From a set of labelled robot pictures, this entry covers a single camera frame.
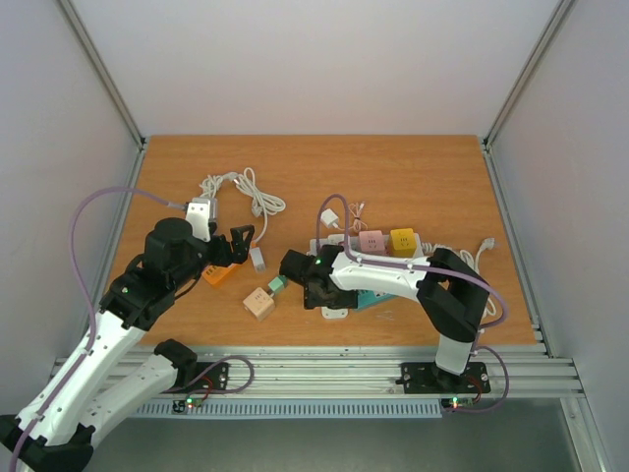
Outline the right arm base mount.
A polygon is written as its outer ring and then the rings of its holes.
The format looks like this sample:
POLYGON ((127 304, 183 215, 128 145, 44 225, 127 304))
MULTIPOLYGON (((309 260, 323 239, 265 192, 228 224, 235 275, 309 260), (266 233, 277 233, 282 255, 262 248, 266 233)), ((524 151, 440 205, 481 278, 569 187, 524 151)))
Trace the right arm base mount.
POLYGON ((402 363, 395 383, 407 394, 491 392, 486 364, 482 362, 470 362, 459 375, 440 370, 434 362, 402 363))

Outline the pink cube socket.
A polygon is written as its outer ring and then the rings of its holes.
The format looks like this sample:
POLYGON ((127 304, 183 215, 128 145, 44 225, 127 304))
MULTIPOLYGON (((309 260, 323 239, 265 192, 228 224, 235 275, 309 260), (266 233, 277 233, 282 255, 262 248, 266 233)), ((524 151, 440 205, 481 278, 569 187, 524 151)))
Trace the pink cube socket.
POLYGON ((377 256, 386 255, 386 243, 380 230, 361 231, 358 234, 358 241, 361 253, 377 256))

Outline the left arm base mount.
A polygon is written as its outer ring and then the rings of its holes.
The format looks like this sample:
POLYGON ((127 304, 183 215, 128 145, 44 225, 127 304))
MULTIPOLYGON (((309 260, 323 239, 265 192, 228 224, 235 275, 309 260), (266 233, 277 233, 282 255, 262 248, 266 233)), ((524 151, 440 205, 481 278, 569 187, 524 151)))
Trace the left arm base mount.
POLYGON ((197 362, 192 372, 184 377, 185 383, 176 384, 167 393, 205 393, 211 390, 224 391, 229 380, 229 364, 218 363, 210 369, 211 363, 197 362))

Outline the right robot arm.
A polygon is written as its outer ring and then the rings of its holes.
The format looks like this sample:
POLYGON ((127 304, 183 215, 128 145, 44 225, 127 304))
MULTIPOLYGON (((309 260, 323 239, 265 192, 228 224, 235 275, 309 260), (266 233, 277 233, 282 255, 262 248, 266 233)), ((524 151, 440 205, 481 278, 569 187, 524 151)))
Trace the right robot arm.
POLYGON ((454 391, 469 376, 489 286, 446 249, 408 260, 370 256, 324 245, 314 256, 286 253, 279 274, 304 289, 304 308, 356 309, 361 291, 384 292, 419 303, 439 333, 429 384, 454 391))

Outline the white cube socket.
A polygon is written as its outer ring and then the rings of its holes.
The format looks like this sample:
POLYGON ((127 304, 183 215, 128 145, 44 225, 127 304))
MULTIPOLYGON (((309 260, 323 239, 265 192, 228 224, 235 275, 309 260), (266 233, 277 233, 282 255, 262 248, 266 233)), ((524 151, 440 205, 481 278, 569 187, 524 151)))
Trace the white cube socket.
POLYGON ((343 320, 348 317, 349 310, 348 309, 330 309, 327 307, 321 308, 321 315, 326 320, 343 320))

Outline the yellow cube socket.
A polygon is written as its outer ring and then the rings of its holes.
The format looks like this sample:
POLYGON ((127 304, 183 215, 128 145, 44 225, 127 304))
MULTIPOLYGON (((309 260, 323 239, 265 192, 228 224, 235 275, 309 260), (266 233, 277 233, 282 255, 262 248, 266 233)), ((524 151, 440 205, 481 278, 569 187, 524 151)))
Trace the yellow cube socket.
POLYGON ((389 232, 387 250, 394 258, 412 258, 418 249, 412 228, 397 228, 389 232))

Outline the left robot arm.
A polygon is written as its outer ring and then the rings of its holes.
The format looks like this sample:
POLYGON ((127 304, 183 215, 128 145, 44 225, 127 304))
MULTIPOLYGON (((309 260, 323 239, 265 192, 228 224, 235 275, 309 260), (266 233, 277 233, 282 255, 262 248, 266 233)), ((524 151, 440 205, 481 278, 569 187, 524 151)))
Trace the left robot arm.
POLYGON ((86 337, 27 407, 1 418, 1 443, 12 471, 82 471, 94 450, 155 395, 186 391, 198 379, 196 354, 168 339, 139 368, 103 390, 110 371, 208 266, 242 264, 255 233, 251 225, 213 235, 214 223, 197 232, 187 220, 158 221, 143 253, 128 264, 99 303, 86 337))

